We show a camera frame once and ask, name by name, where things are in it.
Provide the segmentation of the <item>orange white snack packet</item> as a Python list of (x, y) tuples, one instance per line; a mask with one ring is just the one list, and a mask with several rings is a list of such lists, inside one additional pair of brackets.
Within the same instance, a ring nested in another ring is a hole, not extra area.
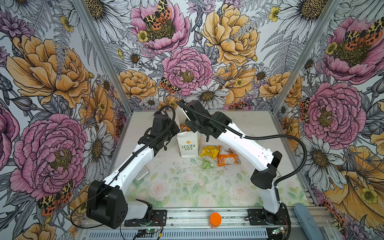
[(218, 153), (217, 159), (218, 159), (219, 167), (241, 164), (239, 156), (236, 154), (235, 151), (231, 149), (228, 149), (226, 151), (222, 146), (219, 147), (219, 153)]

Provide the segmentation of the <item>green circuit board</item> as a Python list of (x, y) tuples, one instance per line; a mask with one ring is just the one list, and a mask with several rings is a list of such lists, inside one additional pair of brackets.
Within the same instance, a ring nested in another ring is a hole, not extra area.
[(160, 232), (160, 229), (142, 229), (138, 230), (138, 234), (140, 235), (155, 235)]
[(285, 231), (284, 227), (279, 227), (279, 228), (272, 230), (271, 234), (272, 235), (279, 235), (279, 234), (284, 234), (285, 232), (286, 231)]

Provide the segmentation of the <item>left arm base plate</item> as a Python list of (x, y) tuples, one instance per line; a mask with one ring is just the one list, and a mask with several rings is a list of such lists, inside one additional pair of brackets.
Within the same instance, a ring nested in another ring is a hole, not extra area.
[(126, 220), (125, 227), (165, 227), (167, 222), (167, 210), (152, 210), (148, 217), (143, 219)]

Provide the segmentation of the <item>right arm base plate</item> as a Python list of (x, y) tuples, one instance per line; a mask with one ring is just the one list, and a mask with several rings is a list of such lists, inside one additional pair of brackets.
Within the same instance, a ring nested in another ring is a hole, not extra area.
[(248, 215), (245, 217), (245, 221), (248, 221), (251, 226), (261, 225), (276, 225), (287, 226), (290, 223), (289, 214), (283, 206), (280, 207), (276, 214), (262, 209), (248, 209)]

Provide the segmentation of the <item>yellow snack packet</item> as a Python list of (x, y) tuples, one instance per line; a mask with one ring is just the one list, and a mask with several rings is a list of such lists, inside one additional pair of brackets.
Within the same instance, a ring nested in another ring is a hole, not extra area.
[(215, 160), (219, 155), (220, 149), (221, 146), (204, 146), (200, 153), (200, 157), (210, 157)]

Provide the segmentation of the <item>small green candy wrapper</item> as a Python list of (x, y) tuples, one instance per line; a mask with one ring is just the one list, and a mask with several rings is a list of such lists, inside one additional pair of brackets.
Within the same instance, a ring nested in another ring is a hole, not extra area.
[(213, 169), (215, 166), (207, 159), (203, 159), (203, 163), (201, 166), (201, 169), (203, 170), (208, 170), (208, 169)]

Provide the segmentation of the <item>white calculator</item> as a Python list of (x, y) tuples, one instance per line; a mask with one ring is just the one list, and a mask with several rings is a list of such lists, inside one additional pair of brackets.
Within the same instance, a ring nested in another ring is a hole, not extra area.
[(141, 179), (143, 179), (145, 176), (147, 176), (149, 174), (149, 170), (146, 168), (146, 167), (143, 167), (139, 173), (136, 175), (135, 179), (136, 181), (140, 181)]

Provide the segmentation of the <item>grey blue padded object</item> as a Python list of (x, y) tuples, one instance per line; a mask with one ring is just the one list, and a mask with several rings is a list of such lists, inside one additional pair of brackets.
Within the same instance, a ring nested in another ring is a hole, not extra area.
[(320, 231), (315, 219), (312, 217), (308, 208), (303, 204), (295, 204), (294, 212), (297, 216), (302, 229), (309, 240), (323, 240), (323, 234)]

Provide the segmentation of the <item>white paper bag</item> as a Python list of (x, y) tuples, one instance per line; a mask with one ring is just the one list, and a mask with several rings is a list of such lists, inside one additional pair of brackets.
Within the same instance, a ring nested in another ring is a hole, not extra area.
[[(187, 116), (185, 112), (181, 109), (181, 107), (176, 108), (176, 114), (178, 117), (178, 123), (185, 124)], [(199, 156), (199, 148), (200, 148), (200, 133), (199, 132), (179, 132), (177, 134), (177, 141), (179, 145), (179, 152), (181, 157), (187, 158), (195, 158)]]

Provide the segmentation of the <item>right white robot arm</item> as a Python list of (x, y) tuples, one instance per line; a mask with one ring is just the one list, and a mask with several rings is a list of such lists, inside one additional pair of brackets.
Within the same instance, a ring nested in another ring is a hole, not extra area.
[(229, 145), (254, 166), (251, 182), (259, 189), (263, 200), (263, 210), (257, 214), (257, 218), (270, 225), (276, 224), (280, 219), (278, 213), (281, 202), (275, 180), (282, 154), (272, 152), (246, 136), (224, 113), (215, 112), (210, 115), (199, 101), (188, 104), (181, 101), (177, 104), (187, 116), (186, 125), (190, 130), (205, 135), (207, 139), (213, 137)]

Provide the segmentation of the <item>orange round button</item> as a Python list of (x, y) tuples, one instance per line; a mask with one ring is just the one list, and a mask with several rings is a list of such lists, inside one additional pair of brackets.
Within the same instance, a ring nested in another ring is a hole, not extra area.
[(222, 216), (219, 213), (212, 213), (209, 218), (211, 228), (218, 228), (222, 223)]

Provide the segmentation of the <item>left green circuit board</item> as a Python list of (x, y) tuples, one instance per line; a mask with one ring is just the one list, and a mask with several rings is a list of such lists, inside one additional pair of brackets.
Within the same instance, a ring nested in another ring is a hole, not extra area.
[(142, 229), (138, 230), (138, 234), (140, 235), (155, 235), (160, 232), (160, 229)]

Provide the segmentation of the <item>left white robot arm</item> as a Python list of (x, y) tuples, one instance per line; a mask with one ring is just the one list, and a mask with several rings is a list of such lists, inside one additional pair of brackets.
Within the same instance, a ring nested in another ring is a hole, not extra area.
[(140, 170), (180, 132), (175, 117), (157, 111), (153, 125), (138, 140), (131, 155), (102, 181), (88, 189), (86, 216), (112, 229), (126, 221), (147, 224), (153, 217), (153, 205), (144, 200), (128, 202), (125, 192)]

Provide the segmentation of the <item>right green circuit board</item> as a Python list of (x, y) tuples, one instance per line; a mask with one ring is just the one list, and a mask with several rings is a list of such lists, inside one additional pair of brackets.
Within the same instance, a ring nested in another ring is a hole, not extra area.
[(284, 234), (285, 232), (286, 231), (285, 231), (284, 227), (279, 227), (279, 228), (272, 230), (271, 234), (272, 235), (279, 235), (279, 234)]

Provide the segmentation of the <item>aluminium front rail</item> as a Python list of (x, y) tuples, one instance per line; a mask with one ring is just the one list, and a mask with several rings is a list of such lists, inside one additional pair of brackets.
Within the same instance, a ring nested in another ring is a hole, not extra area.
[[(318, 227), (333, 227), (334, 220), (325, 207), (308, 206), (310, 214)], [(166, 229), (208, 228), (211, 213), (217, 212), (222, 217), (221, 228), (250, 228), (248, 208), (170, 208), (167, 209)]]

